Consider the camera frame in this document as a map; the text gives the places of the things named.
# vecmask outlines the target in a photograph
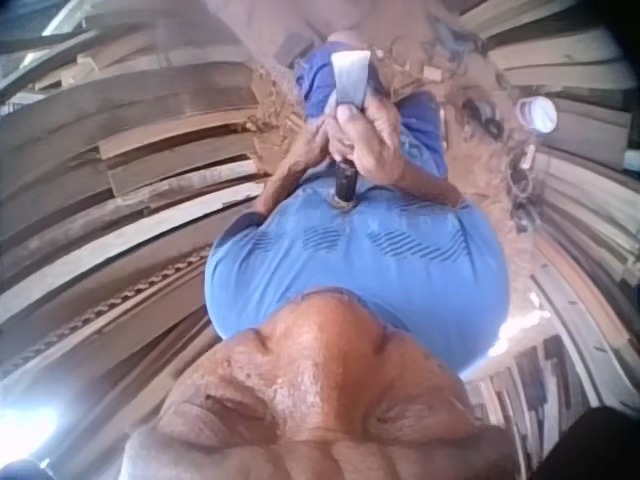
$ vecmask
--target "bright light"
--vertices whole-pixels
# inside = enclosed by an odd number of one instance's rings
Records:
[[[507,351],[509,348],[509,340],[514,338],[523,330],[527,330],[538,323],[541,318],[549,318],[551,314],[544,310],[534,310],[533,312],[525,315],[524,317],[510,318],[502,327],[500,327],[500,333],[498,334],[498,341],[489,350],[490,357],[496,357]]]
[[[27,458],[51,436],[58,419],[53,410],[0,411],[0,468]]]

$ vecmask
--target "dirt floor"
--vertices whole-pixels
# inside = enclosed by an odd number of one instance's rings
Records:
[[[403,1],[415,4],[415,0]],[[436,95],[445,114],[449,178],[480,206],[498,231],[510,267],[511,316],[529,313],[533,308],[528,299],[532,238],[516,233],[511,219],[513,197],[508,192],[512,158],[534,141],[515,117],[514,104],[519,92],[502,82],[499,85],[495,65],[477,53],[466,54],[458,63],[451,62],[441,47],[425,48],[422,42],[434,38],[430,27],[411,18],[408,10],[400,12],[403,18],[391,22],[389,15],[398,15],[398,12],[398,8],[379,12],[367,25],[370,31],[376,32],[375,36],[367,36],[366,32],[362,36],[369,40],[383,83],[394,100],[419,89]],[[403,30],[406,35],[400,40],[397,32],[385,30],[388,25],[402,22],[407,27]],[[272,172],[301,127],[302,113],[290,80],[275,81],[273,72],[261,67],[255,72],[254,90],[261,105],[256,121],[256,128],[261,132],[256,139],[257,161],[265,171]],[[275,73],[276,78],[281,75],[281,72]],[[465,120],[460,105],[469,97],[495,104],[505,125],[504,142],[495,142],[479,126]]]

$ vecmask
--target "sawdust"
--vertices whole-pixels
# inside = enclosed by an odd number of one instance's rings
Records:
[[[384,24],[390,24],[388,18]],[[380,48],[380,44],[371,43],[381,79],[394,101],[416,90],[427,89],[445,109],[449,179],[487,214],[494,225],[509,263],[510,315],[525,315],[533,308],[529,300],[533,239],[531,234],[518,235],[516,232],[507,186],[514,147],[522,147],[534,139],[515,117],[514,100],[518,92],[501,88],[496,80],[495,65],[478,54],[468,54],[462,65],[454,65],[449,62],[446,52],[437,48],[430,52],[416,48],[416,43],[420,45],[421,41],[430,40],[431,34],[423,22],[413,24],[421,29],[420,41],[396,42],[393,48],[389,44]],[[425,66],[442,70],[443,81],[425,79]],[[286,155],[302,122],[302,108],[296,103],[295,93],[290,87],[282,89],[280,85],[281,82],[274,81],[264,68],[256,70],[254,91],[260,101],[257,163],[270,173]],[[494,142],[479,127],[467,124],[465,128],[460,99],[470,91],[475,96],[484,95],[495,104],[505,125],[506,142]]]

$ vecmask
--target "blue t-shirt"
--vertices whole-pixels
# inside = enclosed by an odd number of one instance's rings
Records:
[[[405,155],[435,175],[427,149],[402,130]],[[313,290],[347,289],[381,321],[412,334],[461,372],[497,339],[509,295],[504,254],[485,216],[361,180],[358,205],[331,203],[332,167],[307,176],[264,221],[225,235],[209,257],[205,298],[222,336],[259,327]]]

